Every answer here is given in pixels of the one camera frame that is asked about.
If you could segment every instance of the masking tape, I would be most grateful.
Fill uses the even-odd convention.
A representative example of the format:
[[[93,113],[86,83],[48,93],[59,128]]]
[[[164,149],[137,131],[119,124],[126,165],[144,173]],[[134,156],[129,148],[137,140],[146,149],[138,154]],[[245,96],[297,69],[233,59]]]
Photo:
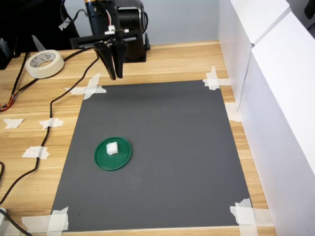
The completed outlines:
[[[229,120],[241,122],[241,117],[238,113],[236,103],[225,103],[225,109]]]
[[[205,87],[209,87],[210,90],[220,89],[220,86],[231,86],[229,79],[218,79],[215,66],[212,66],[211,72],[206,75],[207,79],[203,80],[203,82],[205,83]]]
[[[39,122],[43,129],[47,129],[48,127],[59,127],[63,125],[63,120],[59,120],[59,118],[50,118],[48,120],[44,120]]]
[[[273,226],[270,211],[252,208],[250,199],[235,203],[230,211],[240,226],[241,236],[258,236],[257,226]]]
[[[100,78],[100,74],[94,75],[90,80],[87,87],[76,87],[71,90],[72,95],[84,94],[83,100],[89,99],[95,93],[107,93],[102,86],[97,86]]]
[[[37,158],[46,160],[49,156],[49,153],[47,151],[47,147],[37,146],[37,147],[30,147],[27,149],[22,157],[26,158]]]
[[[54,210],[51,215],[22,217],[22,223],[31,234],[47,233],[48,236],[61,236],[68,230],[68,208]]]
[[[13,129],[19,127],[24,119],[3,119],[3,121],[6,123],[5,129]]]
[[[25,64],[26,70],[36,79],[51,77],[61,71],[63,66],[64,60],[56,50],[46,50],[36,53]]]

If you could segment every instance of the white cube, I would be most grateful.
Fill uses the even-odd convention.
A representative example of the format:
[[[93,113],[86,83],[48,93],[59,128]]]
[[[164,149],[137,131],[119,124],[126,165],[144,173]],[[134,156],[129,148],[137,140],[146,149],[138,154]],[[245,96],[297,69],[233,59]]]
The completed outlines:
[[[117,142],[110,143],[106,145],[106,150],[108,155],[113,155],[118,153]]]

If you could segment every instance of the cable connector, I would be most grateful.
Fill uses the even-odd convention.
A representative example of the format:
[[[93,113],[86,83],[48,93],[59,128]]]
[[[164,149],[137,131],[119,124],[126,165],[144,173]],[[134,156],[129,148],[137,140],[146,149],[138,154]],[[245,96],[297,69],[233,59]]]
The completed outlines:
[[[108,27],[108,31],[115,31],[115,30],[116,30],[115,26],[109,26]]]

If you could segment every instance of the wire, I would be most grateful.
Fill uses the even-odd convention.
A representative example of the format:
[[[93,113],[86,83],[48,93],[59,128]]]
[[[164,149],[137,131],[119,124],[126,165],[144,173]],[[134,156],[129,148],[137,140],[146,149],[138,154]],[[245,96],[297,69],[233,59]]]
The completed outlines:
[[[84,51],[87,51],[88,49],[90,48],[86,48],[86,49],[82,49],[78,52],[75,52],[73,54],[71,54],[70,56],[66,57],[65,60],[68,60],[76,55],[78,55],[79,53],[82,53]],[[53,103],[58,101],[59,99],[61,99],[62,97],[64,97],[65,95],[67,95],[69,92],[71,92],[71,90],[73,90],[86,76],[88,70],[99,60],[99,57],[97,56],[97,59],[95,59],[89,66],[88,68],[85,70],[83,76],[81,77],[81,79],[79,79],[69,90],[67,90],[66,92],[64,92],[62,95],[60,95],[59,97],[55,98],[54,100],[52,100],[49,104],[49,118],[52,118],[53,117]],[[24,87],[22,87],[19,91],[22,91],[22,90],[25,90],[26,88],[28,88],[29,86],[31,86],[32,84],[34,84],[36,81],[38,81],[38,79],[34,79],[33,81],[31,81],[30,83],[28,83],[27,85],[25,85]],[[45,138],[41,144],[42,147],[45,146],[46,142],[47,142],[47,139],[49,137],[49,133],[50,133],[50,126],[47,128],[47,132],[46,132],[46,135],[45,135]],[[37,157],[36,158],[36,164],[35,164],[35,167],[34,169],[26,172],[25,174],[21,175],[19,178],[17,178],[13,184],[10,186],[10,188],[8,189],[8,191],[6,192],[6,194],[4,195],[4,197],[2,198],[2,200],[0,201],[0,205],[3,204],[3,202],[6,200],[7,196],[10,194],[11,190],[14,188],[14,186],[22,179],[24,178],[25,176],[31,174],[32,172],[36,171],[38,169],[38,165],[39,165],[39,161],[40,161],[40,158]],[[0,183],[1,183],[1,179],[2,179],[2,176],[4,174],[4,167],[5,165],[0,161],[0,165],[1,165],[1,172],[0,172]],[[20,230],[22,233],[24,233],[25,235],[27,236],[32,236],[30,233],[28,233],[27,231],[25,231],[24,229],[22,229],[17,223],[15,223],[12,218],[7,214],[5,213],[3,210],[0,209],[0,213],[3,214],[18,230]]]
[[[65,2],[65,0],[62,0],[61,5],[60,5],[60,17],[61,17],[61,20],[62,20],[63,22],[65,22],[65,18],[64,18],[64,16],[63,16],[64,2]],[[80,11],[83,11],[83,12],[85,13],[85,16],[88,16],[86,10],[84,10],[84,9],[78,10],[73,19],[72,19],[72,18],[69,16],[69,14],[68,14],[68,17],[69,17],[69,19],[70,19],[70,22],[68,22],[69,24],[75,22],[75,20],[76,20],[76,19],[78,18],[78,16],[79,16]]]
[[[110,16],[108,10],[106,10],[106,13],[107,13],[108,22],[109,22],[108,24],[109,24],[109,26],[111,26],[112,25],[112,17]]]
[[[92,49],[92,48],[93,48],[93,47],[88,47],[88,48],[81,49],[81,50],[79,50],[79,51],[77,51],[77,52],[75,52],[75,53],[72,53],[71,55],[69,55],[68,57],[66,57],[66,58],[63,59],[63,60],[64,60],[64,61],[67,61],[67,60],[73,58],[74,56],[76,56],[76,55],[78,55],[78,54],[80,54],[80,53],[82,53],[82,52],[85,52],[85,51],[87,51],[87,50],[89,50],[89,49]]]
[[[12,105],[14,103],[15,96],[17,95],[17,93],[15,93],[15,90],[17,88],[17,85],[18,85],[19,81],[20,81],[22,72],[24,70],[24,66],[25,66],[26,61],[28,59],[28,56],[29,56],[29,53],[28,52],[25,53],[24,60],[23,60],[20,72],[19,72],[18,76],[16,77],[16,80],[15,80],[15,83],[14,83],[14,86],[13,86],[13,89],[12,89],[12,92],[11,92],[11,96],[10,96],[10,98],[8,100],[6,100],[2,104],[0,104],[0,112],[4,112],[4,111],[8,110],[10,107],[12,107]]]
[[[32,236],[29,232],[27,232],[26,230],[21,228],[4,210],[0,209],[0,213],[2,215],[4,215],[5,218],[7,218],[11,222],[11,224],[14,225],[19,231],[21,231],[22,233],[24,233],[27,236]]]
[[[144,34],[147,31],[148,24],[149,24],[149,17],[148,17],[148,14],[146,12],[144,12],[144,17],[146,19],[146,26],[144,27],[144,30],[142,31],[142,34]]]

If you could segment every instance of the masking tape piece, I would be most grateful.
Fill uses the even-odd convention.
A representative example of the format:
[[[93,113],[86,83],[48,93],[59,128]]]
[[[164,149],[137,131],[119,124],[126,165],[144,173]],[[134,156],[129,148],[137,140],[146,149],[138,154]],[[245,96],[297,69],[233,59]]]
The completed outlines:
[[[240,203],[235,203],[236,207],[252,207],[251,200],[249,198],[242,200]]]
[[[219,80],[217,77],[217,70],[215,66],[212,66],[211,72],[207,73],[207,79],[203,80],[206,87],[209,87],[209,90],[220,89]]]
[[[256,225],[240,225],[241,236],[258,236]]]
[[[258,226],[273,226],[274,223],[271,218],[269,209],[255,209],[253,208],[256,225]]]
[[[43,126],[43,129],[50,127],[59,127],[63,125],[63,121],[58,118],[50,118],[48,120],[41,121],[40,124]]]
[[[102,86],[97,86],[100,78],[100,74],[94,75],[88,83],[87,87],[77,87],[71,90],[72,95],[81,95],[84,94],[83,100],[90,98],[95,93],[107,93]]]
[[[220,86],[231,86],[230,79],[219,79]]]
[[[236,103],[226,103],[225,109],[229,120],[241,122],[241,117],[238,114]]]
[[[19,236],[20,231],[9,221],[3,221],[0,228],[0,235],[4,236]]]
[[[47,233],[48,236],[61,236],[63,231],[68,230],[68,208],[54,210],[51,215],[22,217],[22,223],[29,233]]]
[[[254,211],[251,207],[235,206],[235,210],[239,225],[256,225]]]
[[[47,148],[46,147],[42,147],[42,146],[30,147],[22,155],[22,157],[26,157],[26,158],[37,158],[37,157],[39,157],[40,159],[44,159],[44,160],[46,160],[48,156],[49,156],[49,153],[47,151]]]
[[[24,121],[24,119],[3,119],[6,123],[5,129],[17,128]]]
[[[235,203],[230,206],[230,211],[240,226],[241,236],[257,236],[257,226],[273,226],[270,211],[252,208],[250,199]]]

